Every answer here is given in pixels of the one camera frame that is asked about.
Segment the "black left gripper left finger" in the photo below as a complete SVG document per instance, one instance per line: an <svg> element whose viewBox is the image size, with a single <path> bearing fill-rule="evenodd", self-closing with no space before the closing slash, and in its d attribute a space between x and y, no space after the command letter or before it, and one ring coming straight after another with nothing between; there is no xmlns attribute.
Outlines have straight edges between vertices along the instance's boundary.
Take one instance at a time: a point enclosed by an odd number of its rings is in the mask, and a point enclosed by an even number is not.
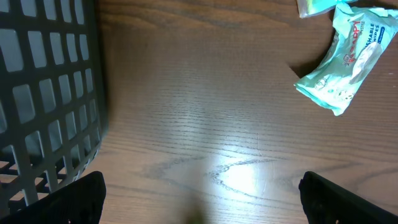
<svg viewBox="0 0 398 224"><path fill-rule="evenodd" d="M98 224L105 197L103 174L94 171L1 219L1 224Z"/></svg>

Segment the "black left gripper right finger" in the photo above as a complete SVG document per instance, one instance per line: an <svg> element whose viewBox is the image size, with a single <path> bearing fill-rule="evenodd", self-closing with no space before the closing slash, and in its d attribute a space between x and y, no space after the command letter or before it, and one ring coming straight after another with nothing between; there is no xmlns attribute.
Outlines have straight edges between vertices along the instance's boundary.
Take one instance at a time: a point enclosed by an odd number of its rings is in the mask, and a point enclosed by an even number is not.
<svg viewBox="0 0 398 224"><path fill-rule="evenodd" d="M312 171L304 174L298 189L309 224L397 224L397 215Z"/></svg>

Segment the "teal white tissue packet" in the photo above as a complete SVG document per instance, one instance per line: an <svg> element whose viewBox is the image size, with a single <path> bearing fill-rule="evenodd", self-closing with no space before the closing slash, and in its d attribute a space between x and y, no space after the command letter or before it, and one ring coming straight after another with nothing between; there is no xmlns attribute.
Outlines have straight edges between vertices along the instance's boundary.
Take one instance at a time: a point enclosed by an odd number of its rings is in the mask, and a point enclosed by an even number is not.
<svg viewBox="0 0 398 224"><path fill-rule="evenodd" d="M296 90L339 116L397 34L397 10L336 5L335 36L313 72L294 84Z"/></svg>

